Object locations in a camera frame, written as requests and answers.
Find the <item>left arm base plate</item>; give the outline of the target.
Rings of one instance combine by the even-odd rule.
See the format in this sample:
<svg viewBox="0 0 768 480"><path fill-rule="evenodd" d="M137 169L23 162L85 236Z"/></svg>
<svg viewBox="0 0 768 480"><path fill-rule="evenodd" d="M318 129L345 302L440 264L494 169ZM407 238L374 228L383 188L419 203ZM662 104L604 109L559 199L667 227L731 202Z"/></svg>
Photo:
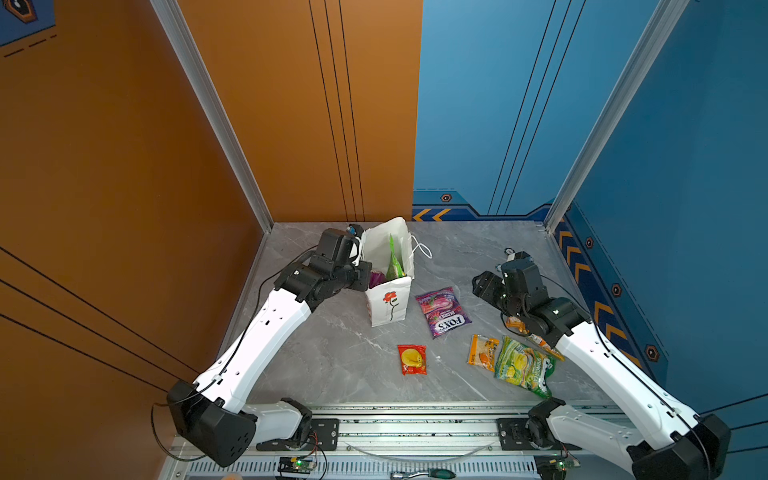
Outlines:
<svg viewBox="0 0 768 480"><path fill-rule="evenodd" d="M299 431L297 437L288 440L271 440L256 445L260 452L309 452L319 446L323 451L335 451L339 440L338 418L313 418Z"/></svg>

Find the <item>purple grape candy bag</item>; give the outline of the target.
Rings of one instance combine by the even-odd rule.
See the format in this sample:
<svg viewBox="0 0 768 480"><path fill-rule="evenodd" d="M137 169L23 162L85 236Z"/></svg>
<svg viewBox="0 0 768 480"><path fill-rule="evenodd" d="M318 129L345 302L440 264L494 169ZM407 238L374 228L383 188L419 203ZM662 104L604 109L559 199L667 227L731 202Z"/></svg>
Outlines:
<svg viewBox="0 0 768 480"><path fill-rule="evenodd" d="M369 289L376 288L387 282L386 275L380 271L372 271L369 278Z"/></svg>

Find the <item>Fox's berries candy bag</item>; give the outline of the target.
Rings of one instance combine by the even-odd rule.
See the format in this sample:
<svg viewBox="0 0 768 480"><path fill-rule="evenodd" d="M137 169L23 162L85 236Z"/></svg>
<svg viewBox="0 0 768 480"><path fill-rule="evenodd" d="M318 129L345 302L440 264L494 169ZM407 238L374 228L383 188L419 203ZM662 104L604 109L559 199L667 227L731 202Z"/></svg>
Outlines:
<svg viewBox="0 0 768 480"><path fill-rule="evenodd" d="M472 324L452 287L445 287L416 297L433 338Z"/></svg>

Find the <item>white paper bag with flower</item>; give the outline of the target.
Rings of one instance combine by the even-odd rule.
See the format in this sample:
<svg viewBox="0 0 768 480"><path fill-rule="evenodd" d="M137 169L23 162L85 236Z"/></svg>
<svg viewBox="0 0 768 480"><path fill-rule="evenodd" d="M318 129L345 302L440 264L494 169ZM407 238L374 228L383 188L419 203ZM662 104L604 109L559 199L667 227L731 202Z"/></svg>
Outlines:
<svg viewBox="0 0 768 480"><path fill-rule="evenodd" d="M429 247L409 231L402 217L381 223L362 234L361 260L372 267L365 291L372 327L405 319L415 278L414 255L417 251L428 259L433 257Z"/></svg>

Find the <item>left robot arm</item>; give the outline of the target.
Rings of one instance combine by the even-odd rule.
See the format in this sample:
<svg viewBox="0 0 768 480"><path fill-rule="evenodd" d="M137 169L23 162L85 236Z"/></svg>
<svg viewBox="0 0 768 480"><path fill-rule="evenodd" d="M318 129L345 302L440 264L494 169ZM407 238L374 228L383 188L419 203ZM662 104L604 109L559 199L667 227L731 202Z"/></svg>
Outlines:
<svg viewBox="0 0 768 480"><path fill-rule="evenodd" d="M344 289L364 291L372 271L363 260L364 230L357 224L325 230L275 276L273 289L234 343L192 382L168 392L177 433L220 467L235 463L256 444L282 441L300 448L310 437L312 412L283 398L248 406L257 380L291 334L325 300Z"/></svg>

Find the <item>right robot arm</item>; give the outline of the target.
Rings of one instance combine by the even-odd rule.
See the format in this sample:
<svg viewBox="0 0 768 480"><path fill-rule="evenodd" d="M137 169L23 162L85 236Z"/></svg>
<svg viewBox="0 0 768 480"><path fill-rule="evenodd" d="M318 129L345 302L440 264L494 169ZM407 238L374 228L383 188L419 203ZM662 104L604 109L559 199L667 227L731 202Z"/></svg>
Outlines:
<svg viewBox="0 0 768 480"><path fill-rule="evenodd" d="M552 397L528 412L532 445L585 449L636 479L716 479L724 470L730 428L669 394L621 354L596 317L569 298L549 295L532 257L516 252L498 272L472 280L473 294L505 317L521 320L585 372L631 422L624 428Z"/></svg>

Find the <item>green Lays chips bag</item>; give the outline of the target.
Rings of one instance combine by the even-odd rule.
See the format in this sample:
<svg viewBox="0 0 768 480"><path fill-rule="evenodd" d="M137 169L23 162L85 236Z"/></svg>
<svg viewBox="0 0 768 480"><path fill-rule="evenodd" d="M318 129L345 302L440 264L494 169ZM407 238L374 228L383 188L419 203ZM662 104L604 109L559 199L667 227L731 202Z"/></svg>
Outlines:
<svg viewBox="0 0 768 480"><path fill-rule="evenodd" d="M394 281L406 276L402 260L398 250L398 241L393 235L389 235L389 264L386 272L387 281Z"/></svg>

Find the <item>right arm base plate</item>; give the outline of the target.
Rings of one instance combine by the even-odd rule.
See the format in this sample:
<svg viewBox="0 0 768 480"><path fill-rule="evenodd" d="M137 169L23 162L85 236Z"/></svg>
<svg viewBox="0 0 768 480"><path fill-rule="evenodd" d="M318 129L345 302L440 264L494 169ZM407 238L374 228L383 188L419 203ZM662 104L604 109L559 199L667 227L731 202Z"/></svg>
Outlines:
<svg viewBox="0 0 768 480"><path fill-rule="evenodd" d="M565 443L561 446L555 440L539 439L537 440L533 433L528 429L528 419L522 417L499 418L495 421L498 433L498 439L502 451L523 451L540 450L554 451L568 449L569 451L580 451L581 448Z"/></svg>

